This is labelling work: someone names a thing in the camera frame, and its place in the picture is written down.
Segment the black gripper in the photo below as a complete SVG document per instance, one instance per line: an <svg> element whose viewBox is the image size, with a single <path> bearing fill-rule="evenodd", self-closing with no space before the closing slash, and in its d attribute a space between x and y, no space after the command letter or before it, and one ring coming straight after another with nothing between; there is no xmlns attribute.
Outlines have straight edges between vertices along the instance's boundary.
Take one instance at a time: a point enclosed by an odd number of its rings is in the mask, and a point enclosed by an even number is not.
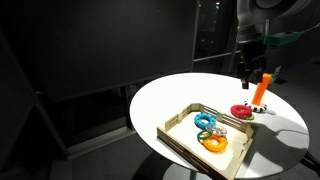
<svg viewBox="0 0 320 180"><path fill-rule="evenodd" d="M240 61L237 65L241 79L242 89L249 89L249 75L256 73L257 83L262 83L265 66L265 52L267 46L261 41L251 41L240 45Z"/></svg>

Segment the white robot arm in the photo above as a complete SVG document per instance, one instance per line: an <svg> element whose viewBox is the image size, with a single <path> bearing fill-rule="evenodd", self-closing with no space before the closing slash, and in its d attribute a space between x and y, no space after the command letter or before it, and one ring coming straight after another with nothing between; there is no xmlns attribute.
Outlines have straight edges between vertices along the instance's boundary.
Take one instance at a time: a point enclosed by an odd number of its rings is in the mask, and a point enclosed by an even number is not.
<svg viewBox="0 0 320 180"><path fill-rule="evenodd" d="M269 33L270 21L289 16L304 9L312 0L237 0L237 37L241 60L237 65L237 76L242 88L249 83L261 83L266 65L265 52L268 47L281 47L297 41L303 34L319 27L295 32Z"/></svg>

